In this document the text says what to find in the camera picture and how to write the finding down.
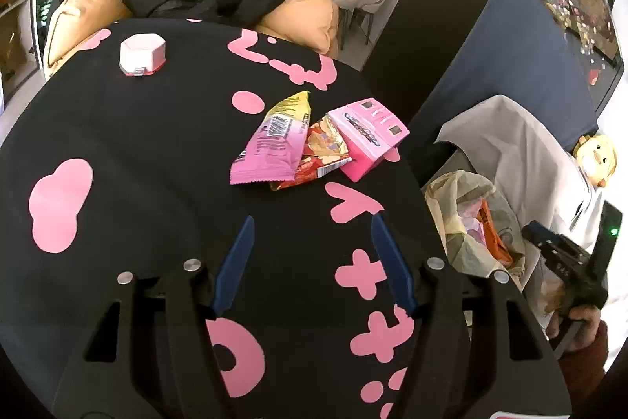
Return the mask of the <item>red sleeve forearm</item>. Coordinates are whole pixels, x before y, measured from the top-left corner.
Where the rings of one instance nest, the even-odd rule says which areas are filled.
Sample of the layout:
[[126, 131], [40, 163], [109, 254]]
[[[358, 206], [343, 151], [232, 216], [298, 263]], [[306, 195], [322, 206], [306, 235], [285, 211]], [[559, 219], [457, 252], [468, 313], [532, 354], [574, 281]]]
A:
[[608, 328], [601, 321], [595, 336], [582, 339], [578, 334], [559, 359], [573, 412], [581, 408], [601, 384], [608, 354]]

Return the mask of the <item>right hand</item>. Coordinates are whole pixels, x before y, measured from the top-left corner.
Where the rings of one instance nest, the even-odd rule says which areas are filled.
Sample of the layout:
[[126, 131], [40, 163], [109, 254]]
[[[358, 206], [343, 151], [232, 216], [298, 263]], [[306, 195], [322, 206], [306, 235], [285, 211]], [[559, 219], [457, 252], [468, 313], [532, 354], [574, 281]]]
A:
[[[593, 305], [580, 305], [570, 310], [568, 319], [579, 323], [579, 330], [574, 335], [570, 344], [567, 344], [564, 352], [577, 352], [588, 348], [596, 339], [599, 325], [601, 324], [601, 311]], [[546, 329], [549, 339], [556, 338], [560, 333], [561, 323], [565, 320], [559, 311], [554, 311]]]

